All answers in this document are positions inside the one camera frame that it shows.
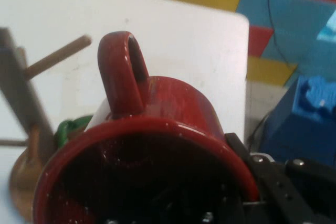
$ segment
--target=wooden mug tree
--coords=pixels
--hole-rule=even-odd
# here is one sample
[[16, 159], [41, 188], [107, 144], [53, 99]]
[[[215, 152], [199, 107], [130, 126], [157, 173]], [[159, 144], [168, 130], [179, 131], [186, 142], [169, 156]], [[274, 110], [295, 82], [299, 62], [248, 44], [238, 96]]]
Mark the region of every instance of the wooden mug tree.
[[27, 221], [38, 177], [56, 151], [54, 134], [30, 79], [91, 44], [81, 36], [27, 67], [23, 48], [17, 48], [7, 28], [0, 28], [0, 88], [28, 135], [25, 141], [0, 139], [0, 146], [27, 146], [15, 162], [9, 179], [14, 206]]

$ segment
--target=white table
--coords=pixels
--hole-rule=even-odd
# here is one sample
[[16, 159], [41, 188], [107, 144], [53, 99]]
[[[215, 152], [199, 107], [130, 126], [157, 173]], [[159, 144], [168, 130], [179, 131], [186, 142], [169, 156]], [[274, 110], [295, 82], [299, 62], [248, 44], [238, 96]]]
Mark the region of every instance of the white table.
[[[128, 30], [138, 40], [150, 75], [183, 80], [213, 104], [224, 132], [243, 139], [248, 20], [172, 0], [0, 0], [0, 26], [26, 48], [28, 64], [83, 34], [89, 48], [32, 82], [53, 129], [93, 113], [104, 98], [97, 65], [103, 35]], [[0, 137], [26, 137], [2, 97]], [[22, 148], [0, 147], [0, 216], [18, 223], [7, 195], [8, 173]]]

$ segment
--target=green object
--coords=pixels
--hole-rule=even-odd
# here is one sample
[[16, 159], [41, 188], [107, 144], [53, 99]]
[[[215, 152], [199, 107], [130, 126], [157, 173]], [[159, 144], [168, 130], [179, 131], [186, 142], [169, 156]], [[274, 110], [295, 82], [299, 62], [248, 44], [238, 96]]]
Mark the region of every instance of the green object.
[[77, 118], [75, 120], [65, 120], [61, 122], [57, 128], [56, 132], [56, 142], [57, 147], [61, 148], [64, 145], [66, 145], [68, 140], [68, 134], [71, 131], [74, 131], [78, 128], [84, 127], [88, 125], [88, 123], [91, 121], [92, 115], [82, 116], [81, 118]]

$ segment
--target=bolt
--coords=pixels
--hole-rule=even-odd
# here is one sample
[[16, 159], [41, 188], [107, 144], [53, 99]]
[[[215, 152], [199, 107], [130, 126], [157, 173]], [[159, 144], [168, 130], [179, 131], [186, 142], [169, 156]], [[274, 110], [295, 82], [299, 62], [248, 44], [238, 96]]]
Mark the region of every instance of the bolt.
[[264, 159], [260, 156], [254, 156], [253, 157], [253, 160], [257, 163], [261, 163], [262, 161], [264, 161]]
[[214, 215], [212, 212], [206, 212], [203, 216], [202, 223], [213, 223]]
[[293, 160], [293, 163], [294, 163], [295, 165], [299, 165], [299, 166], [302, 166], [302, 165], [305, 164], [305, 163], [304, 163], [302, 160], [300, 160], [300, 159], [294, 159], [294, 160]]

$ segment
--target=mug rim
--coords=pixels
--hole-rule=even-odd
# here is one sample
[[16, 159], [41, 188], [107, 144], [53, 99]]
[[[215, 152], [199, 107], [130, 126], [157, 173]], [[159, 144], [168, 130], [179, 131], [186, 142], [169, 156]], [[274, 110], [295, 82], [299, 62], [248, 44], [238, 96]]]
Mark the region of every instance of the mug rim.
[[166, 133], [190, 141], [220, 161], [233, 176], [246, 200], [258, 200], [259, 192], [253, 175], [240, 157], [226, 144], [224, 136], [223, 139], [218, 139], [209, 133], [175, 120], [138, 115], [104, 122], [87, 129], [49, 159], [35, 188], [33, 223], [39, 224], [46, 220], [47, 195], [64, 167], [69, 165], [79, 153], [112, 136], [118, 137], [134, 133]]

